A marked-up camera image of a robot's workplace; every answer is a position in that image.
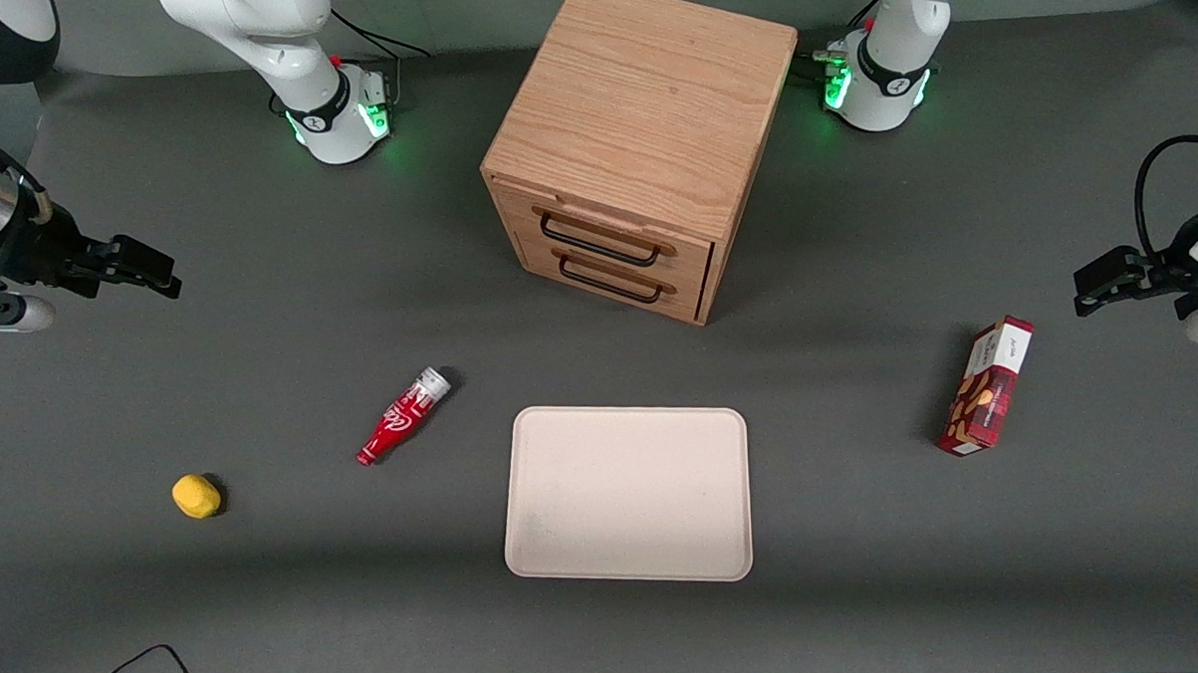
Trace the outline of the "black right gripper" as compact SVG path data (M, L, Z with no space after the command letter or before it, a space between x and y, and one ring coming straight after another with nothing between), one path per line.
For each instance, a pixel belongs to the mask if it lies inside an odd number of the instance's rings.
M0 291L14 281L96 299L104 281L179 299L182 287L173 275L173 257L128 235L113 236L109 243L81 235L61 206L44 223L34 222L37 205L35 198L0 199Z

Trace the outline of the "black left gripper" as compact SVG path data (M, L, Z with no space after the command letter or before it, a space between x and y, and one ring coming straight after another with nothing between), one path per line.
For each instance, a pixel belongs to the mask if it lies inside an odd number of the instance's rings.
M1198 298L1198 214L1182 222L1172 241L1162 250L1154 248L1140 212L1140 245L1151 263L1154 280L1158 277L1182 293ZM1137 248L1118 245L1105 251L1075 272L1073 311L1078 317L1089 317L1100 307L1155 298L1156 290L1145 281L1146 273Z

